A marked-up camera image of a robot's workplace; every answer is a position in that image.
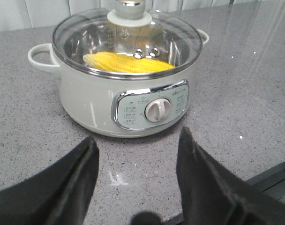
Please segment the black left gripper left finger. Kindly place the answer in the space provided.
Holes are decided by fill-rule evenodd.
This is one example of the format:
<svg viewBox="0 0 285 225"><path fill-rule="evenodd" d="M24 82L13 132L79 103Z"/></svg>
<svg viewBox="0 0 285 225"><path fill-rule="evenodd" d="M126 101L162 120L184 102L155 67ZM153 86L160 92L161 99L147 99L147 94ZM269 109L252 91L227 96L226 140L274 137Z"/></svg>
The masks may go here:
<svg viewBox="0 0 285 225"><path fill-rule="evenodd" d="M35 176L0 191L0 225L81 225L93 196L99 150L87 137Z"/></svg>

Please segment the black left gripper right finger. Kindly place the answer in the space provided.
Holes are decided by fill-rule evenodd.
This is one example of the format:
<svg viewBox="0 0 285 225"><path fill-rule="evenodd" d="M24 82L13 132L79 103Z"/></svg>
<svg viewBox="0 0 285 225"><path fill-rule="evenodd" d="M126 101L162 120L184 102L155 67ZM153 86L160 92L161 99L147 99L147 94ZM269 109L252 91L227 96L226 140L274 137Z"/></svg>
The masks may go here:
<svg viewBox="0 0 285 225"><path fill-rule="evenodd" d="M285 225L285 204L251 187L180 133L177 180L186 225Z"/></svg>

